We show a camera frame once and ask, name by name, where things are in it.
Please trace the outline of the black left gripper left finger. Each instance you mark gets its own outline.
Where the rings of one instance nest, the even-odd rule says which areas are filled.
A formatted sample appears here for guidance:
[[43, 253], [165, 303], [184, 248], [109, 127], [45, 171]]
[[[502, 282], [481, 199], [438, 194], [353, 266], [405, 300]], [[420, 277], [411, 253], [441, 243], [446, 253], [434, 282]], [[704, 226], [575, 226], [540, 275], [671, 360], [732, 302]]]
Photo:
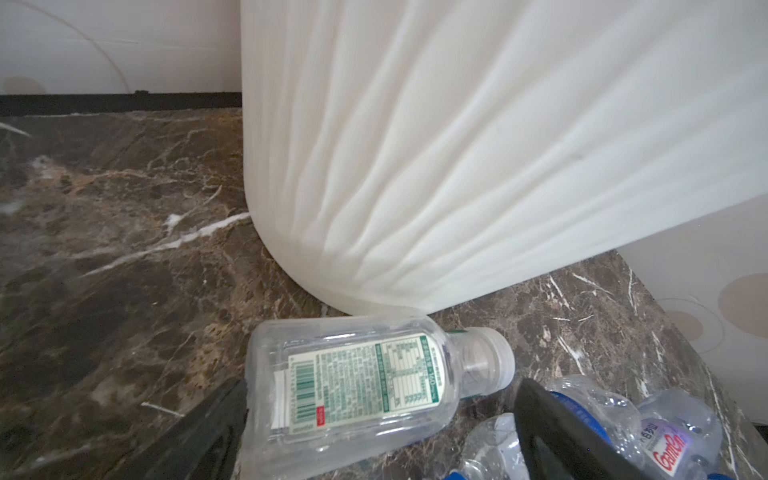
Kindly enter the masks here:
[[229, 479], [247, 419], [247, 385], [230, 378], [116, 470], [118, 479]]

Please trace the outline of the clear square bottle green label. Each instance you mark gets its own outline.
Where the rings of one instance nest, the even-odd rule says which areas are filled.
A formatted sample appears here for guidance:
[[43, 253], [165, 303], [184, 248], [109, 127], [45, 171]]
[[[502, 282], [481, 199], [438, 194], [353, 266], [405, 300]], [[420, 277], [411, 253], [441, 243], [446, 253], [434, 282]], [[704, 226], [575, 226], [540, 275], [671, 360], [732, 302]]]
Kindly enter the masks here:
[[430, 438], [516, 373], [497, 330], [425, 315], [270, 320], [251, 334], [240, 475], [308, 479]]

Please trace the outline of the Pepsi label clear bottle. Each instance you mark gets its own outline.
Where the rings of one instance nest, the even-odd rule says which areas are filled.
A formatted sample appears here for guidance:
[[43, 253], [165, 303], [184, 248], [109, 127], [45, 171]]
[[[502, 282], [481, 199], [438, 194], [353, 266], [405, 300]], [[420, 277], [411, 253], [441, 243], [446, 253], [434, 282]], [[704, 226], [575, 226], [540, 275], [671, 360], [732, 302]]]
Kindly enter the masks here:
[[[640, 412], [626, 397], [599, 387], [583, 375], [568, 375], [550, 381], [546, 390], [612, 451], [642, 470]], [[527, 468], [518, 421], [522, 408], [484, 420], [466, 437], [458, 468], [450, 479], [531, 479]]]

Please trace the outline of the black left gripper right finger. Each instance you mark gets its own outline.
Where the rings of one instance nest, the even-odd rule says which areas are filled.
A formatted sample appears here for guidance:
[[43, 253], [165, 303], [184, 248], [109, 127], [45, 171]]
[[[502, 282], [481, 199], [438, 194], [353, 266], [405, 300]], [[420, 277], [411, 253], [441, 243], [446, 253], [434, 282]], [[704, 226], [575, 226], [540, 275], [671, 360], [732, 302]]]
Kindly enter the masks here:
[[514, 402], [516, 431], [531, 479], [645, 479], [537, 381], [521, 381]]

